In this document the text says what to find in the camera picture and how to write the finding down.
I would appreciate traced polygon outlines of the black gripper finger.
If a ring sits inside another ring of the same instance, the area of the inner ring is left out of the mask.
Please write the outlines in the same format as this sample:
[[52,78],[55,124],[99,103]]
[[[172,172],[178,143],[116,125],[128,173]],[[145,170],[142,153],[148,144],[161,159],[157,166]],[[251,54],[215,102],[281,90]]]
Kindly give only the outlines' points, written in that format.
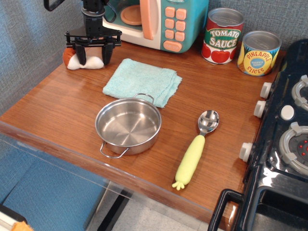
[[102,57],[103,57],[103,63],[105,65],[108,65],[110,63],[112,53],[113,53],[113,43],[107,43],[104,47],[102,47]]
[[75,51],[76,51],[76,55],[77,55],[79,63],[81,65],[85,65],[86,64],[85,47],[80,45],[80,44],[76,44],[75,45]]

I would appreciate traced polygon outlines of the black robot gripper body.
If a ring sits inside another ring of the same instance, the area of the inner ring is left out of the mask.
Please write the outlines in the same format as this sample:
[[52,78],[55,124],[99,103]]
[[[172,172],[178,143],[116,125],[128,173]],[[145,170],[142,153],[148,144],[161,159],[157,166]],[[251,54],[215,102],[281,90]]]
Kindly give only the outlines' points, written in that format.
[[114,49],[121,45],[122,32],[116,29],[110,29],[103,26],[105,20],[105,7],[113,11],[113,18],[107,19],[107,22],[113,22],[116,19],[114,7],[108,0],[84,0],[81,8],[84,25],[78,29],[67,31],[66,46],[75,49],[77,45],[83,47],[107,47]]

